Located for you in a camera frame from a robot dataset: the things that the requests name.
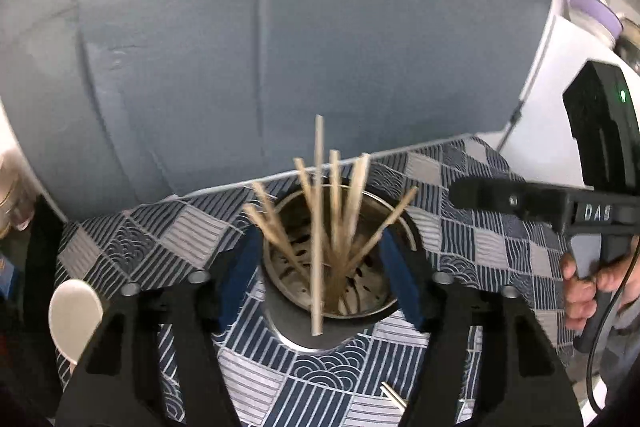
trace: human hand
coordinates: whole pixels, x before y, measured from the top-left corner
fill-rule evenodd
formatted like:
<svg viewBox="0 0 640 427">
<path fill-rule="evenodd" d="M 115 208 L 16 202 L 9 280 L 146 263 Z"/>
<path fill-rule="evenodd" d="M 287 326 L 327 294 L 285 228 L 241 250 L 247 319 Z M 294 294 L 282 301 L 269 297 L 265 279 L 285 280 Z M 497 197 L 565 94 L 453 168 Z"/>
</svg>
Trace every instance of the human hand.
<svg viewBox="0 0 640 427">
<path fill-rule="evenodd" d="M 630 252 L 620 261 L 603 268 L 591 279 L 578 279 L 573 256 L 565 253 L 560 259 L 564 279 L 564 325 L 570 330 L 581 331 L 587 319 L 596 312 L 596 289 L 613 292 L 620 288 L 631 258 L 638 245 L 638 236 L 631 241 Z M 640 262 L 638 262 L 625 285 L 620 306 L 635 301 L 640 296 Z"/>
</svg>

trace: gray wall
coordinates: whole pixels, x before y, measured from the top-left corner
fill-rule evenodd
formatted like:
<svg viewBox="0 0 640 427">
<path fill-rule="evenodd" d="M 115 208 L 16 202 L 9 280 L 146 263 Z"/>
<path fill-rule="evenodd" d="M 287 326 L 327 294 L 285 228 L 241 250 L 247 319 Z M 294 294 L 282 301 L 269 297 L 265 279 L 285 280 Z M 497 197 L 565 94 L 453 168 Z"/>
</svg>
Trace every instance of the gray wall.
<svg viewBox="0 0 640 427">
<path fill-rule="evenodd" d="M 70 217 L 498 130 L 551 0 L 0 0 L 0 96 Z"/>
</svg>

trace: table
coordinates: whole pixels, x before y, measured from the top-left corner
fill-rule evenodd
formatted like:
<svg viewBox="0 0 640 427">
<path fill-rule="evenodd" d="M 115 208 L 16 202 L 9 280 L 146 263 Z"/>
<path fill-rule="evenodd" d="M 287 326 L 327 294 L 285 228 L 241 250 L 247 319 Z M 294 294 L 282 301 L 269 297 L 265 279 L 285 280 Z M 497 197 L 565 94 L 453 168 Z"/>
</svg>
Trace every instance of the table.
<svg viewBox="0 0 640 427">
<path fill-rule="evenodd" d="M 349 176 L 351 165 L 342 168 Z M 448 187 L 466 176 L 512 177 L 507 162 L 477 137 L 431 142 L 386 155 L 374 155 L 368 183 L 398 198 L 418 187 L 408 212 L 434 268 L 467 285 L 499 291 L 516 286 L 568 363 L 572 332 L 564 327 L 559 269 L 566 244 L 549 227 L 513 216 L 458 210 Z M 296 183 L 283 174 L 266 184 L 272 196 Z M 241 212 L 254 199 L 249 185 L 69 223 L 63 232 L 56 285 L 84 279 L 111 298 L 122 284 L 144 289 L 171 285 L 191 271 L 207 268 L 216 254 L 232 248 L 249 220 Z M 243 425 L 322 427 L 396 425 L 399 410 L 380 391 L 387 381 L 403 397 L 411 392 L 429 337 L 418 333 L 401 312 L 324 355 L 296 352 L 267 327 L 260 308 L 260 274 L 250 284 L 238 319 L 214 336 L 218 362 Z M 184 422 L 172 331 L 164 325 L 158 343 L 166 411 Z M 465 378 L 458 421 L 470 417 L 477 390 L 481 328 L 468 337 Z M 58 356 L 60 377 L 68 362 Z"/>
</svg>

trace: purple lid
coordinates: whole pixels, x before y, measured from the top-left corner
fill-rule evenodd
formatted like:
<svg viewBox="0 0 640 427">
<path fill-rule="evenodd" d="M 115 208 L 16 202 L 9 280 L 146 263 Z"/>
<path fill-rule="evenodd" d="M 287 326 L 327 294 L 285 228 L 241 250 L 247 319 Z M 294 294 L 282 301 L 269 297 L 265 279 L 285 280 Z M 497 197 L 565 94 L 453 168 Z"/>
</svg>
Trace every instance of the purple lid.
<svg viewBox="0 0 640 427">
<path fill-rule="evenodd" d="M 569 6 L 596 19 L 611 33 L 614 39 L 618 40 L 620 33 L 622 33 L 622 22 L 606 4 L 600 0 L 569 0 Z"/>
</svg>

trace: black device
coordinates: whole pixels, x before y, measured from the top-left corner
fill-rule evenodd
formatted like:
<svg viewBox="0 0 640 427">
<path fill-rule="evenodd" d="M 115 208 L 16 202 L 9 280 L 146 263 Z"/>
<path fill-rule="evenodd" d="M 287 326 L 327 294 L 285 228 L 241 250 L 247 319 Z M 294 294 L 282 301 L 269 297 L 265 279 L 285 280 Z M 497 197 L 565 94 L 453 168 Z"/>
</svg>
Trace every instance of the black device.
<svg viewBox="0 0 640 427">
<path fill-rule="evenodd" d="M 628 255 L 633 236 L 640 233 L 640 131 L 625 77 L 612 64 L 587 61 L 562 99 L 578 145 L 583 181 L 594 190 L 465 178 L 450 187 L 449 199 L 458 208 L 549 223 L 573 246 L 577 239 L 596 237 L 596 249 L 572 249 L 578 276 L 586 278 Z M 590 382 L 594 352 L 599 339 L 608 336 L 611 326 L 607 319 L 615 311 L 639 253 L 640 247 L 613 298 L 611 293 L 596 292 L 596 312 L 574 339 L 578 351 L 589 353 L 587 390 L 597 412 L 600 408 Z"/>
<path fill-rule="evenodd" d="M 612 64 L 587 61 L 562 95 L 572 135 L 578 144 L 582 179 L 594 190 L 638 195 L 640 174 L 640 130 L 636 111 L 622 70 Z M 630 249 L 633 233 L 609 225 L 632 225 L 635 215 L 622 212 L 607 217 L 607 207 L 577 209 L 576 219 L 588 223 L 596 218 L 606 226 L 602 236 L 599 263 L 580 270 L 578 276 L 590 277 L 594 271 L 624 257 Z M 597 339 L 598 324 L 611 299 L 609 293 L 596 293 L 597 311 L 574 340 L 575 348 L 588 353 Z"/>
<path fill-rule="evenodd" d="M 148 291 L 124 286 L 79 360 L 56 425 L 181 425 L 165 416 L 158 382 L 162 323 L 173 325 L 187 424 L 239 427 L 210 332 L 222 331 L 239 303 L 229 290 L 246 288 L 248 280 L 236 269 L 252 273 L 259 261 L 262 236 L 257 229 L 247 236 L 233 251 L 219 254 L 208 272 L 194 272 L 177 285 Z M 482 367 L 474 413 L 464 425 L 582 425 L 564 368 L 522 297 L 468 288 L 450 275 L 434 274 L 425 255 L 399 245 L 391 241 L 387 253 L 406 266 L 412 306 L 421 317 L 418 327 L 431 333 L 402 427 L 455 425 L 472 325 L 483 327 Z"/>
</svg>

